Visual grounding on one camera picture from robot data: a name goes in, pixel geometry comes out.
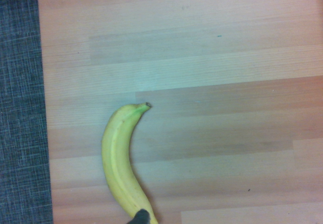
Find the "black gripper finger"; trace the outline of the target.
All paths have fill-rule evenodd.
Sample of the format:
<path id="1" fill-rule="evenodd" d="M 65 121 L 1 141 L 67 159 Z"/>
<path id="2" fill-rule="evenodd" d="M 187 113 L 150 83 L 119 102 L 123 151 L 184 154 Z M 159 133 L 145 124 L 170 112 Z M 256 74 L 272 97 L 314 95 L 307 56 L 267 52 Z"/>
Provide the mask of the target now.
<path id="1" fill-rule="evenodd" d="M 127 224 L 150 224 L 150 214 L 147 210 L 139 210 Z"/>

